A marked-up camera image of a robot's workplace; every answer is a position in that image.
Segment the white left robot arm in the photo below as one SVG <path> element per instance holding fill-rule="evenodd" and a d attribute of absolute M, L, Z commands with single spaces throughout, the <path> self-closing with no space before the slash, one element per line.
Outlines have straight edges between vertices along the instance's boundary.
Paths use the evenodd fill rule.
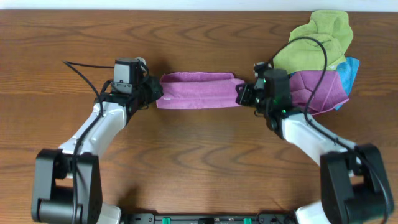
<path fill-rule="evenodd" d="M 103 202 L 100 157 L 133 114 L 162 95 L 160 80 L 148 76 L 130 94 L 113 84 L 95 99 L 81 128 L 58 149 L 35 159 L 31 216 L 41 223 L 120 223 L 119 207 Z"/>

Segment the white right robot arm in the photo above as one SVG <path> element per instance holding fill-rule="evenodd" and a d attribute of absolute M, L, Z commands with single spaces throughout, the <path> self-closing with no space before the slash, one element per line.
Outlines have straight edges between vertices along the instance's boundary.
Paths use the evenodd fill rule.
<path fill-rule="evenodd" d="M 254 107 L 269 129 L 320 167 L 321 199 L 294 212 L 295 223 L 388 221 L 394 201 L 379 149 L 357 145 L 294 107 L 288 83 L 259 80 L 236 86 L 237 104 Z"/>

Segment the purple microfiber cloth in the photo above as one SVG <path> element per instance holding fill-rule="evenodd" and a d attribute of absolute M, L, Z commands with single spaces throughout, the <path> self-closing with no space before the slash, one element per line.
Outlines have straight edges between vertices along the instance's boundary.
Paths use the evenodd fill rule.
<path fill-rule="evenodd" d="M 159 109 L 192 110 L 237 107 L 236 86 L 244 81 L 233 73 L 175 72 L 160 79 Z"/>

